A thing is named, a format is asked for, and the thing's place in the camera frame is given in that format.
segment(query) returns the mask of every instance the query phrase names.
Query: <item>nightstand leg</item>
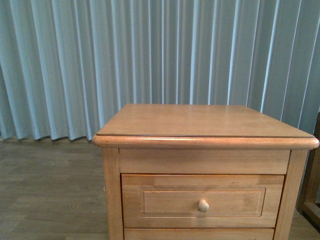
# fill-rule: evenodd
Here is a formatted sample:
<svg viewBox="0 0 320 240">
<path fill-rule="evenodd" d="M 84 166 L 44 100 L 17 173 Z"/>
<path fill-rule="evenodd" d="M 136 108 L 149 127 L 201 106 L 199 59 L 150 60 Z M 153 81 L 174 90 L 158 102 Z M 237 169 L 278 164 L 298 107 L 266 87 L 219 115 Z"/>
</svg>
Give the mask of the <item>nightstand leg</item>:
<svg viewBox="0 0 320 240">
<path fill-rule="evenodd" d="M 122 199 L 118 148 L 102 148 L 108 239 L 123 240 Z"/>
<path fill-rule="evenodd" d="M 273 240 L 287 240 L 289 237 L 307 153 L 307 150 L 291 150 Z"/>
</svg>

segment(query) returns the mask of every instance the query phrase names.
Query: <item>wooden nightstand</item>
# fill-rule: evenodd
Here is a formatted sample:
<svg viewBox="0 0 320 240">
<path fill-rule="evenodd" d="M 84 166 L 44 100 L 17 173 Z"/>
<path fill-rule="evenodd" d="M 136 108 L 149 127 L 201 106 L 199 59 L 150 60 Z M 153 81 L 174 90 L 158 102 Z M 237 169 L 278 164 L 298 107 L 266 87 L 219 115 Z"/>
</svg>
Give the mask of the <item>wooden nightstand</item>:
<svg viewBox="0 0 320 240">
<path fill-rule="evenodd" d="M 245 106 L 128 104 L 95 136 L 110 240 L 287 240 L 312 135 Z"/>
</svg>

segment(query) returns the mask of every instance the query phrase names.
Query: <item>wooden knob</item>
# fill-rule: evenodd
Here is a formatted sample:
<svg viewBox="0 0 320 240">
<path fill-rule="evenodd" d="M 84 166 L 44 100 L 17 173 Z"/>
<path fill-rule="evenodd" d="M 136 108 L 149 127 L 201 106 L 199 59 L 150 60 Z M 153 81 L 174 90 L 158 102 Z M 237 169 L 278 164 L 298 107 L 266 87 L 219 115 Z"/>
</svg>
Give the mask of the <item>wooden knob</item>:
<svg viewBox="0 0 320 240">
<path fill-rule="evenodd" d="M 206 202 L 206 200 L 199 201 L 198 210 L 202 213 L 206 213 L 209 210 L 209 204 Z"/>
</svg>

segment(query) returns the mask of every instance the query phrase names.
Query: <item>laminate floor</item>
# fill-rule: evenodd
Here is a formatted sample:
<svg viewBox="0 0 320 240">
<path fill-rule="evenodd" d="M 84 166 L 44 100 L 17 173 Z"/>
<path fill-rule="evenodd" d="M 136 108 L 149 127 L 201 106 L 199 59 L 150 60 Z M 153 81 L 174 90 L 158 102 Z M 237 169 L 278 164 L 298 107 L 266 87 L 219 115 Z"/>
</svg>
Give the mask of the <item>laminate floor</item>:
<svg viewBox="0 0 320 240">
<path fill-rule="evenodd" d="M 0 141 L 0 240 L 107 240 L 101 149 Z M 297 212 L 290 240 L 320 240 Z"/>
</svg>

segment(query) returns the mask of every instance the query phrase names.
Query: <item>drawer front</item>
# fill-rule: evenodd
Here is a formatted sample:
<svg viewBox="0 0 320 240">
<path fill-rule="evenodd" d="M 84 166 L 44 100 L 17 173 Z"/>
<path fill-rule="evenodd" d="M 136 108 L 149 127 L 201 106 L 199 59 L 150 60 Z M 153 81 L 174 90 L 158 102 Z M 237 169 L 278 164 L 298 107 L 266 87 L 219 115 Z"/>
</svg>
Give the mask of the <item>drawer front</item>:
<svg viewBox="0 0 320 240">
<path fill-rule="evenodd" d="M 120 149 L 120 171 L 133 174 L 277 174 L 289 150 Z"/>
<path fill-rule="evenodd" d="M 282 175 L 122 174 L 124 227 L 273 228 L 283 181 Z"/>
<path fill-rule="evenodd" d="M 124 229 L 126 240 L 272 240 L 269 229 Z"/>
</svg>

